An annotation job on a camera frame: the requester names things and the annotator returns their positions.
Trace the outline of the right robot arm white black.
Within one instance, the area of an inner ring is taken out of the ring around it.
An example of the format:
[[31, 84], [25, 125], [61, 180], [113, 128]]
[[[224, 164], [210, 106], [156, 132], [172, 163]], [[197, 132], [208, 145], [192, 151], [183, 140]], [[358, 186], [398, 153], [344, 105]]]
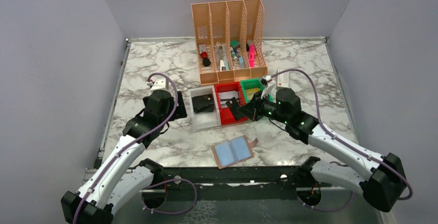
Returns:
[[301, 99], [290, 88], [278, 90], [275, 102], [262, 93], [256, 92], [244, 105], [236, 100], [229, 101], [234, 118], [258, 121], [267, 117], [281, 122], [293, 139], [321, 149], [345, 164], [345, 167], [335, 168], [320, 159], [309, 159], [305, 168], [298, 172], [302, 185], [322, 182], [349, 189], [361, 194], [367, 203], [381, 212], [389, 212], [402, 199], [408, 184], [397, 155], [382, 155], [345, 140], [316, 117], [304, 112]]

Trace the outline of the brown leather card holder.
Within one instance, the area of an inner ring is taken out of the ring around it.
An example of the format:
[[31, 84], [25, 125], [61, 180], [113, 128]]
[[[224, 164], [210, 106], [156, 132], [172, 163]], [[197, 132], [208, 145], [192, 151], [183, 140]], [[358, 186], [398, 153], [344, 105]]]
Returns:
[[218, 169], [224, 169], [253, 158], [255, 156], [253, 147], [255, 147], [258, 142], [258, 138], [249, 140], [248, 137], [244, 135], [213, 145], [211, 150]]

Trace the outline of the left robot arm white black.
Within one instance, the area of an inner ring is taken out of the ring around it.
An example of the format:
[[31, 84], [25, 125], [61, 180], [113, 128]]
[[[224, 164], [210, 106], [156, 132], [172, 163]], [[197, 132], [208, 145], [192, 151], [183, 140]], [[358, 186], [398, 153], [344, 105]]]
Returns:
[[115, 149], [96, 173], [76, 192], [67, 191], [61, 207], [67, 223], [111, 223], [116, 212], [141, 189], [160, 186], [162, 165], [144, 159], [131, 164], [158, 138], [164, 125], [186, 118], [181, 91], [174, 98], [167, 90], [154, 90], [143, 98], [144, 109], [126, 123]]

